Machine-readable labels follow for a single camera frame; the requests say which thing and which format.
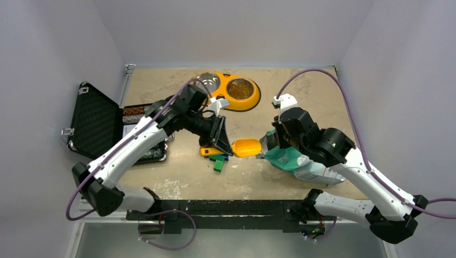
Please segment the green dog food bag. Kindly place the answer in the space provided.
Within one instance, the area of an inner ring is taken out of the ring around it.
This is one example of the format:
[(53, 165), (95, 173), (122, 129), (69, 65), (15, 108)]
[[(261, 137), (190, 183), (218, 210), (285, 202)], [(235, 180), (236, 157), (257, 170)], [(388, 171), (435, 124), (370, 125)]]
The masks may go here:
[(257, 159), (268, 161), (273, 167), (293, 175), (295, 178), (328, 187), (343, 183), (346, 178), (341, 174), (311, 160), (293, 147), (280, 148), (275, 140), (275, 130), (266, 132), (259, 139), (262, 150)]

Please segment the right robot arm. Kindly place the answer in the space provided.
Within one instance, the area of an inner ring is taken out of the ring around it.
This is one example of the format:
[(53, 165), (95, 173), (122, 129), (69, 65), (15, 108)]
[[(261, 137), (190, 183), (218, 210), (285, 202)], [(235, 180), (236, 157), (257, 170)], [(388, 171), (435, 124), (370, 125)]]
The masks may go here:
[(367, 197), (356, 200), (311, 189), (301, 206), (304, 219), (347, 219), (367, 226), (376, 237), (392, 244), (414, 234), (418, 226), (415, 218), (426, 208), (428, 200), (399, 190), (391, 180), (375, 171), (345, 133), (336, 128), (320, 129), (309, 112), (300, 107), (281, 109), (272, 125), (279, 147), (292, 147), (311, 161), (323, 164), (345, 177)]

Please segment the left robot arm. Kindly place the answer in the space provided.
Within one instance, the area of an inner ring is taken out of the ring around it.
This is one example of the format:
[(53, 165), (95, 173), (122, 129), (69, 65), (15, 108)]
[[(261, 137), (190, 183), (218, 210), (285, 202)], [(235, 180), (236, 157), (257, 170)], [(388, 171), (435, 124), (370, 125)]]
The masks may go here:
[(201, 88), (184, 85), (176, 94), (146, 111), (129, 133), (88, 165), (72, 168), (76, 192), (105, 217), (118, 209), (135, 210), (148, 220), (160, 214), (159, 197), (150, 189), (121, 186), (121, 177), (152, 147), (174, 132), (187, 130), (199, 136), (199, 145), (234, 155), (226, 133), (226, 118), (219, 114), (229, 101), (208, 97)]

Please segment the yellow plastic scoop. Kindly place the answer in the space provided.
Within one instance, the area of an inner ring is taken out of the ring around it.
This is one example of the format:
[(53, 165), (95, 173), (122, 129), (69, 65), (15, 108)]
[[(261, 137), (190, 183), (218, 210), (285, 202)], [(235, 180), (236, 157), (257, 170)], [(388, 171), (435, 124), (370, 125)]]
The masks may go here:
[(260, 154), (262, 145), (259, 140), (253, 138), (244, 138), (235, 140), (231, 144), (232, 154), (222, 152), (215, 147), (201, 147), (199, 149), (200, 156), (213, 156), (213, 155), (228, 155), (235, 157), (250, 157)]

